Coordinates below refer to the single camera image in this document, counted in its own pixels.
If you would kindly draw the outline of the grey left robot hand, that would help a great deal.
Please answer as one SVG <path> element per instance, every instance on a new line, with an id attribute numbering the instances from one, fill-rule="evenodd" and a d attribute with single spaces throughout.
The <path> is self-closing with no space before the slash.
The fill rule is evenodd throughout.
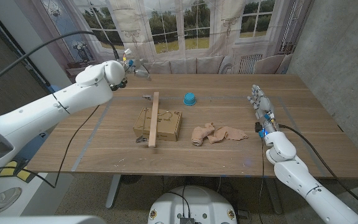
<path id="1" fill-rule="evenodd" d="M 128 74 L 134 74 L 135 77 L 144 78 L 147 81 L 151 81 L 150 73 L 144 67 L 144 64 L 148 61 L 142 59 L 129 59 L 124 62 L 124 70 Z"/>

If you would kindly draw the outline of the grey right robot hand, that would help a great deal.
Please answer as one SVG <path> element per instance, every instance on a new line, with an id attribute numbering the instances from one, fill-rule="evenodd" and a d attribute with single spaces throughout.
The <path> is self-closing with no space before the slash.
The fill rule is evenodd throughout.
<path id="1" fill-rule="evenodd" d="M 258 85 L 252 85 L 252 96 L 248 96 L 247 99 L 255 109 L 256 118 L 260 123 L 275 119 L 275 108 Z"/>

